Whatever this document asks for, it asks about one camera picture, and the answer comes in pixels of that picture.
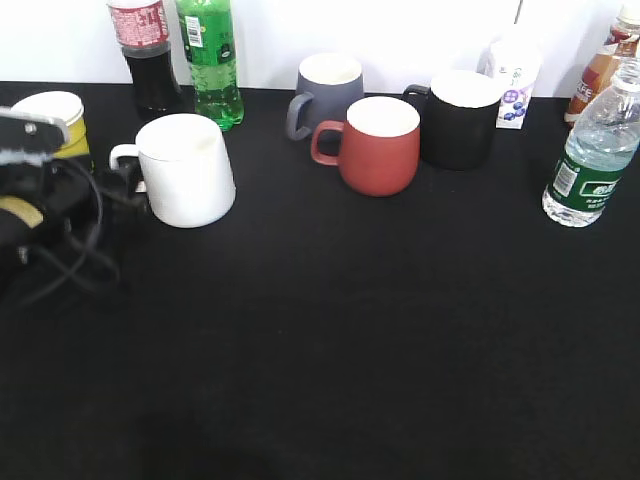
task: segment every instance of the white bottle cap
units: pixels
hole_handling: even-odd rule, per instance
[[[620,9],[618,20],[631,25],[640,25],[640,2],[624,2]]]

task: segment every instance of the gray mug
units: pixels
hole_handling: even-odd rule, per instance
[[[342,53],[305,58],[298,70],[296,97],[289,105],[286,133],[302,140],[325,120],[344,121],[347,109],[364,98],[362,65]]]

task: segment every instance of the red mug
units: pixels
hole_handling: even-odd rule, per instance
[[[320,123],[311,141],[311,157],[337,166],[343,180],[364,195],[384,197],[404,190],[420,158],[420,115],[391,97],[368,97],[347,110],[346,122]],[[318,138],[326,130],[342,133],[337,157],[320,153]]]

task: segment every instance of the yellow cup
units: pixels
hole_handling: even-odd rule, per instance
[[[87,127],[84,123],[84,105],[70,92],[44,92],[20,100],[12,110],[62,119],[69,128],[71,140],[55,154],[55,158],[70,158],[89,154]]]

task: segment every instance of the plastic bottle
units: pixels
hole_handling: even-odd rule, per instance
[[[504,85],[498,128],[522,128],[533,86],[542,66],[542,54],[520,25],[512,25],[489,48],[485,75]]]
[[[162,0],[108,0],[107,5],[143,116],[153,118],[182,110]]]
[[[176,0],[176,5],[196,90],[196,112],[229,130],[244,118],[231,0]]]
[[[542,196],[547,215],[569,227],[595,222],[640,143],[640,60],[621,63],[611,86],[584,110]]]
[[[625,57],[640,55],[640,3],[625,2],[609,36],[582,74],[582,80],[564,120],[573,126],[585,107],[611,82],[611,76]]]

